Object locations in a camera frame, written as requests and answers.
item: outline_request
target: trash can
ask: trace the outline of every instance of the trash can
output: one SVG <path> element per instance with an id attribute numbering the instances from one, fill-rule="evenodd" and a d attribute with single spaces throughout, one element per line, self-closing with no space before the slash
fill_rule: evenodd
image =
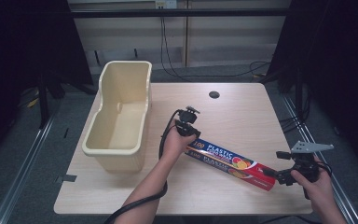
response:
<path id="1" fill-rule="evenodd" d="M 106 171 L 140 171 L 144 165 L 151 67 L 149 62 L 113 61 L 101 73 L 100 108 L 82 148 Z"/>

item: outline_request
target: blue and red box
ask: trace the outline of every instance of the blue and red box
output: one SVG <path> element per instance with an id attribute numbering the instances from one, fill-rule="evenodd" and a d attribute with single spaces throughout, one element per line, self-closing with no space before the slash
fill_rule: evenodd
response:
<path id="1" fill-rule="evenodd" d="M 275 184 L 275 178 L 263 174 L 263 169 L 271 168 L 205 140 L 196 139 L 185 154 L 261 189 L 271 190 Z"/>

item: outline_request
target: wooden table top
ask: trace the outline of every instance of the wooden table top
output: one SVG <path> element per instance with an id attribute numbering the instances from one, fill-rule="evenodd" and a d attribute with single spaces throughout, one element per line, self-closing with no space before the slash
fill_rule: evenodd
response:
<path id="1" fill-rule="evenodd" d="M 256 83 L 152 83 L 152 107 L 145 165 L 139 173 L 106 172 L 81 148 L 99 94 L 54 205 L 58 214 L 112 214 L 158 160 L 160 137 L 172 113 L 192 105 L 200 111 L 193 125 L 201 138 L 260 162 L 275 170 L 293 161 L 279 160 L 275 151 L 289 151 L 280 123 L 263 85 Z M 218 91 L 213 99 L 210 91 Z M 275 183 L 265 191 L 183 154 L 168 178 L 168 192 L 160 199 L 158 215 L 290 215 L 310 213 L 310 201 L 298 185 Z"/>

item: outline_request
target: person's arm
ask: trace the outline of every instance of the person's arm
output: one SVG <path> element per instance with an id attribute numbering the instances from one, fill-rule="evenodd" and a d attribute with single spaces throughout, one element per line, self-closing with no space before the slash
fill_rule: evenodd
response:
<path id="1" fill-rule="evenodd" d="M 186 149 L 186 146 L 195 139 L 195 135 L 183 137 L 176 131 L 176 127 L 171 128 L 165 140 L 164 152 L 161 159 L 156 163 L 155 167 L 145 179 L 135 188 L 126 202 L 123 203 L 123 206 L 159 193 L 176 161 Z M 120 215 L 114 223 L 152 223 L 158 209 L 158 203 L 159 200 L 155 200 L 137 206 Z"/>
<path id="2" fill-rule="evenodd" d="M 338 210 L 330 175 L 324 169 L 320 169 L 319 179 L 314 183 L 310 183 L 296 170 L 293 170 L 291 175 L 307 191 L 312 209 L 319 215 L 323 224 L 347 223 Z"/>

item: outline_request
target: black horizontal bar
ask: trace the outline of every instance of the black horizontal bar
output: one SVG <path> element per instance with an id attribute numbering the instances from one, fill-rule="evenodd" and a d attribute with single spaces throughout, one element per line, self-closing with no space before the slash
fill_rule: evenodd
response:
<path id="1" fill-rule="evenodd" d="M 72 10 L 63 14 L 73 18 L 133 18 L 133 17 L 243 17 L 243 16 L 304 16 L 311 10 L 262 8 L 262 9 L 136 9 L 136 10 Z"/>

